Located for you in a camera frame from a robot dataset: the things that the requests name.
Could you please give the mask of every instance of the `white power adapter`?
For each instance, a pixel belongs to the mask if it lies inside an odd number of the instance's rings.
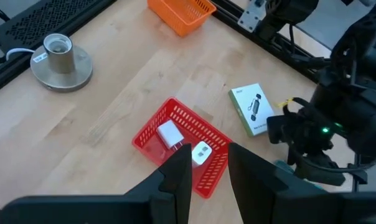
[[[198,143],[192,151],[192,166],[198,167],[205,163],[211,153],[212,148],[206,142],[201,141]]]
[[[168,149],[174,147],[177,150],[176,145],[182,145],[181,141],[184,140],[184,137],[172,120],[160,125],[156,131]]]

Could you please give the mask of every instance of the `label sticker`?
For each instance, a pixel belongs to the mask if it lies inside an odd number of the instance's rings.
[[[44,60],[44,59],[46,59],[46,58],[47,58],[47,53],[42,53],[42,54],[40,54],[39,56],[33,58],[33,61],[34,61],[35,63],[39,63],[39,62],[41,62],[42,60]]]

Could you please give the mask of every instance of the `wooden tabletop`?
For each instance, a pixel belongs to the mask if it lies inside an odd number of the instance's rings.
[[[292,96],[309,100],[315,87],[216,18],[182,39],[144,1],[117,1],[72,39],[93,59],[85,88],[51,92],[29,69],[0,90],[0,205],[24,195],[125,193],[156,169],[131,140],[170,96],[266,160],[286,159],[287,145],[270,144],[267,134],[246,135],[227,92],[260,83],[275,104]],[[328,54],[303,34],[295,39],[316,55]],[[343,139],[334,144],[328,153],[340,166],[354,160]],[[342,187],[324,187],[351,190],[346,177]],[[190,223],[206,221],[242,222],[228,170],[210,199],[192,194]]]

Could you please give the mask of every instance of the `orange basket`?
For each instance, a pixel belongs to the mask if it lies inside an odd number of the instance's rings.
[[[148,0],[148,6],[181,37],[200,27],[216,10],[208,0]]]
[[[212,149],[210,157],[192,171],[192,188],[203,198],[215,190],[228,164],[228,144],[231,139],[202,119],[175,98],[168,99],[133,138],[133,146],[160,166],[174,151],[168,149],[156,132],[157,127],[172,120],[184,136],[183,144],[192,147],[200,141]]]

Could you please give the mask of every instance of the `green and white box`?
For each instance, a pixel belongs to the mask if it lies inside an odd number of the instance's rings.
[[[249,136],[267,131],[267,118],[274,111],[258,83],[232,89],[228,94]]]

